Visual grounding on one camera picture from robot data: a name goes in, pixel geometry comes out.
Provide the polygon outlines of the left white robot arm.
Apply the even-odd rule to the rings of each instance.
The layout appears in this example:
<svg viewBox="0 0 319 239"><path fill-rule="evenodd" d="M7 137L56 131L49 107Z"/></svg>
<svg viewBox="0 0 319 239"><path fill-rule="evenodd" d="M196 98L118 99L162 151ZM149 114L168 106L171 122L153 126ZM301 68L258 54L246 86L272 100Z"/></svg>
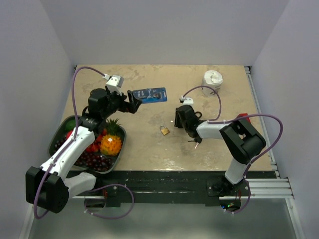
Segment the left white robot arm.
<svg viewBox="0 0 319 239"><path fill-rule="evenodd" d="M99 195L103 191L102 181L95 175L82 172L67 178L72 166L85 149L106 126L106 119L116 111L136 113L142 101L132 91L127 95L94 89L88 98L88 106L82 116L76 116L76 126L62 146L40 167L30 167L25 174L26 201L35 208L41 207L59 213L68 200L88 191Z"/></svg>

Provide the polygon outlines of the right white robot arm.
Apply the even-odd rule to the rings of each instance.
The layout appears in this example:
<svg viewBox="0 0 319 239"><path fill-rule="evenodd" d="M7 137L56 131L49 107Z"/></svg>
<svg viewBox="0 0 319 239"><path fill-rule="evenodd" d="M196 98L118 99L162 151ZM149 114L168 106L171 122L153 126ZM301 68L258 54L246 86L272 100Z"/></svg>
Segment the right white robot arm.
<svg viewBox="0 0 319 239"><path fill-rule="evenodd" d="M236 118L222 123L201 120L190 105L175 109L174 126L183 128L196 146L203 139L222 139L226 143L232 161L221 179L210 186L218 196L232 196L239 191L248 164L266 147L264 137L249 120Z"/></svg>

